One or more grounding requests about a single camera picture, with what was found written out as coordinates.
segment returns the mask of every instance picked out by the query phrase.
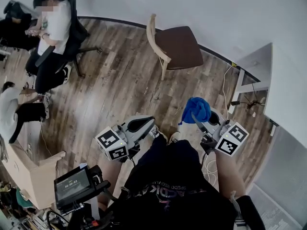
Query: white cable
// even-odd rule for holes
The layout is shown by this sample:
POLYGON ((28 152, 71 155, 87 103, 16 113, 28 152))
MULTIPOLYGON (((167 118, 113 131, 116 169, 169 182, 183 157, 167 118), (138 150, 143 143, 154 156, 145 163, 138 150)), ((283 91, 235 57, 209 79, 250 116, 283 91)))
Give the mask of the white cable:
MULTIPOLYGON (((232 68, 232 66, 230 66, 228 69, 227 69, 227 71, 224 73, 224 80, 223 80, 223 94, 224 94, 224 98, 225 98, 225 108, 226 108, 226 111, 227 111, 227 118, 226 119, 228 119, 228 108, 227 108, 227 98, 226 98, 226 94, 225 94, 225 91, 224 91, 224 86, 225 86, 225 77, 226 77, 226 73, 230 70, 232 68)), ((206 159, 205 159, 205 161, 204 161, 204 165, 205 165, 205 168, 206 168, 206 172, 203 172, 203 174, 207 174, 208 175, 208 182, 210 183, 210 175, 213 175, 214 176, 214 183, 212 184, 212 186, 214 186, 215 185, 215 183, 216 183, 216 175, 214 174, 214 173, 216 173, 217 172, 217 169, 215 170, 215 171, 210 171, 209 169, 208 169, 208 167, 209 167, 209 164, 210 163, 212 163, 212 162, 216 162, 216 160, 212 160, 212 161, 210 161, 208 164, 206 164, 206 162, 207 162, 207 159, 208 159, 208 155, 207 155, 207 157, 206 157, 206 159)))
POLYGON ((223 81, 223 94, 224 94, 224 97, 225 97, 225 108, 226 108, 226 111, 227 111, 227 118, 228 119, 228 109, 227 109, 227 98, 226 98, 226 94, 224 92, 224 86, 225 86, 225 76, 226 76, 226 73, 232 68, 232 66, 230 66, 227 71, 225 72, 224 74, 224 81, 223 81))
POLYGON ((215 183, 216 183, 216 175, 215 175, 214 173, 217 172, 217 169, 216 169, 215 171, 210 171, 210 170, 208 169, 208 167, 209 167, 209 164, 210 164, 210 163, 216 162, 216 160, 212 160, 212 161, 210 161, 208 164, 206 164, 208 157, 209 157, 209 156, 206 155, 206 159, 205 159, 205 161, 204 161, 204 163, 203 163, 203 164, 205 165, 205 168, 206 168, 206 172, 203 172, 203 174, 207 174, 207 175, 208 175, 208 182, 209 182, 209 183, 210 183, 210 174, 214 176, 214 183, 212 184, 212 186, 214 186, 215 183))
MULTIPOLYGON (((48 103, 50 103, 50 100, 49 100, 49 97, 48 97, 48 96, 46 96, 46 95, 44 95, 44 94, 41 94, 41 96, 47 97, 47 98, 48 98, 48 103)), ((40 122, 40 132, 41 132, 41 134, 42 134, 42 138, 43 138, 43 140, 44 140, 46 149, 47 149, 47 151, 50 153, 50 155, 52 156, 52 153, 51 153, 50 150, 48 149, 47 143, 46 143, 45 138, 44 138, 44 135, 43 135, 42 122, 40 122)), ((58 167, 57 167, 57 166, 56 166, 56 170, 57 170, 57 172, 58 172, 58 178, 59 178, 59 170, 58 170, 58 167)))

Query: small screen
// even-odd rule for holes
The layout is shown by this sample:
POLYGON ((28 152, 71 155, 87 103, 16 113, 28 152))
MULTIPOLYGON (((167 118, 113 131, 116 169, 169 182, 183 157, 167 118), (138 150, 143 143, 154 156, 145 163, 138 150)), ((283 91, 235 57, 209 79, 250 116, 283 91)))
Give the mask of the small screen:
POLYGON ((67 198, 90 185, 86 171, 83 169, 78 173, 68 177, 64 181, 57 183, 58 200, 67 198))

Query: man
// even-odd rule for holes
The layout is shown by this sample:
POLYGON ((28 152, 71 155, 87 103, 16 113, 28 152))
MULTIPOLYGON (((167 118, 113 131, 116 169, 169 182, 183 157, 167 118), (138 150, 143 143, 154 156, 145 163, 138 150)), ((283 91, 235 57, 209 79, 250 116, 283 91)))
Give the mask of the man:
MULTIPOLYGON (((108 208, 104 194, 98 197, 105 214, 112 212, 112 229, 235 229, 236 206, 252 230, 264 230, 233 158, 216 152, 219 191, 203 176, 197 151, 176 132, 167 137, 158 127, 150 135, 151 148, 133 168, 119 197, 108 208)), ((103 178, 114 190, 121 163, 111 161, 103 178)))
POLYGON ((0 95, 0 136, 5 142, 14 143, 24 122, 43 121, 49 118, 49 105, 46 100, 42 103, 34 103, 41 100, 41 96, 18 104, 20 94, 32 94, 35 90, 19 90, 13 82, 6 82, 0 95))
POLYGON ((68 82, 71 67, 61 67, 60 56, 63 55, 69 38, 71 26, 71 6, 68 0, 33 0, 34 8, 42 12, 37 24, 28 30, 31 35, 38 35, 40 42, 38 49, 34 51, 27 64, 26 71, 37 76, 35 90, 37 93, 45 93, 59 85, 68 82), (54 51, 39 67, 35 63, 49 48, 55 46, 54 51))

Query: white t-shirt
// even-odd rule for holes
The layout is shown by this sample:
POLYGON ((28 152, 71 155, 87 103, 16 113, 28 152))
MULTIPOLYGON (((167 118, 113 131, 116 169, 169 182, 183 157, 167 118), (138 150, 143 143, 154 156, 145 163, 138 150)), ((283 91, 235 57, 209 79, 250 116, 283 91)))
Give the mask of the white t-shirt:
POLYGON ((20 90, 8 88, 0 95, 0 135, 5 141, 9 141, 17 127, 18 96, 20 90))
MULTIPOLYGON (((59 2, 53 8, 52 12, 42 13, 42 31, 48 33, 49 38, 59 41, 54 49, 54 53, 63 55, 69 38, 69 30, 71 27, 71 5, 68 0, 59 2)), ((41 56, 49 44, 44 39, 40 39, 38 46, 38 54, 41 56)))

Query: display screen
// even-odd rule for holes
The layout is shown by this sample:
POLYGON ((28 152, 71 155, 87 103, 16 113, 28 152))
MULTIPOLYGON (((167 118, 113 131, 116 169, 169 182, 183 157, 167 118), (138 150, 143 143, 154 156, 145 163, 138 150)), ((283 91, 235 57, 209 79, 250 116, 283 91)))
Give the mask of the display screen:
POLYGON ((58 200, 67 198, 90 185, 85 169, 57 183, 58 200))

